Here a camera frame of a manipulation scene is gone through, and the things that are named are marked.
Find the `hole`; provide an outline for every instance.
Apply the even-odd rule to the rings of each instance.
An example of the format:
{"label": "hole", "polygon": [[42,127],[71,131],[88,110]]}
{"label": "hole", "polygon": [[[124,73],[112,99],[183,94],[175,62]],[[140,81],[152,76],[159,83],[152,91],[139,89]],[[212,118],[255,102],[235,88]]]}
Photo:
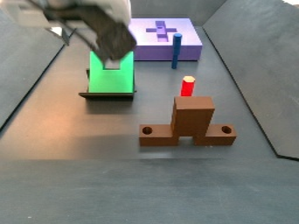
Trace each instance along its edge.
{"label": "hole", "polygon": [[153,132],[153,129],[152,129],[151,127],[143,127],[143,133],[144,133],[145,135],[151,135],[152,132]]}
{"label": "hole", "polygon": [[228,127],[228,126],[223,126],[223,127],[221,127],[221,131],[223,131],[225,134],[229,134],[229,133],[231,133],[231,127]]}

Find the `purple board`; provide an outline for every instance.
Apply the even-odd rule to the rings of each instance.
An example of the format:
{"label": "purple board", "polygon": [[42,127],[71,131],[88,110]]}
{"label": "purple board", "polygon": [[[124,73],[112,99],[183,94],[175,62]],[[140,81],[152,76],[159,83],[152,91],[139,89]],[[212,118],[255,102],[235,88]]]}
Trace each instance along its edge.
{"label": "purple board", "polygon": [[179,60],[199,60],[201,40],[188,18],[132,18],[129,31],[136,39],[135,60],[172,60],[173,34],[181,34]]}

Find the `brown base with holes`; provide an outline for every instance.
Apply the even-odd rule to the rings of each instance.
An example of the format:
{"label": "brown base with holes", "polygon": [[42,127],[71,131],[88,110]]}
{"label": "brown base with holes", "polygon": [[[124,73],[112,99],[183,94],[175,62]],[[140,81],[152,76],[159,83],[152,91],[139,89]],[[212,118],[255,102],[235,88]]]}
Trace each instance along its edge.
{"label": "brown base with holes", "polygon": [[235,128],[231,124],[211,124],[213,110],[207,96],[175,97],[171,124],[141,124],[140,146],[173,146],[179,137],[192,137],[195,145],[232,145]]}
{"label": "brown base with holes", "polygon": [[169,124],[140,125],[139,136],[141,146],[176,146],[179,143]]}
{"label": "brown base with holes", "polygon": [[231,124],[211,124],[205,136],[192,138],[195,145],[232,145],[237,137]]}

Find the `green block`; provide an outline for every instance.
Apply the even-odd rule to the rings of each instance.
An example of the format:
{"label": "green block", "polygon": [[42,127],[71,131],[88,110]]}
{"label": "green block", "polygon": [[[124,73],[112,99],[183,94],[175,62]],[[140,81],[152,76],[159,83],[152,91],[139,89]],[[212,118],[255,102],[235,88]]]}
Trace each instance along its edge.
{"label": "green block", "polygon": [[129,52],[120,60],[120,68],[116,70],[108,70],[104,68],[96,54],[93,52],[89,53],[89,93],[132,94],[135,92],[133,56],[133,52]]}

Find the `gray wall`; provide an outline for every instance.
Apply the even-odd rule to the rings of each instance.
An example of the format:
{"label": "gray wall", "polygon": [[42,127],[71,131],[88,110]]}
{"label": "gray wall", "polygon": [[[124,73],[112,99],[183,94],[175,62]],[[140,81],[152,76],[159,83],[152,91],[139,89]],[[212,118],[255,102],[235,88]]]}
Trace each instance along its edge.
{"label": "gray wall", "polygon": [[203,28],[276,153],[299,158],[299,10],[228,0]]}
{"label": "gray wall", "polygon": [[133,18],[189,18],[203,25],[227,0],[131,0]]}
{"label": "gray wall", "polygon": [[44,29],[13,24],[0,10],[0,129],[63,47]]}

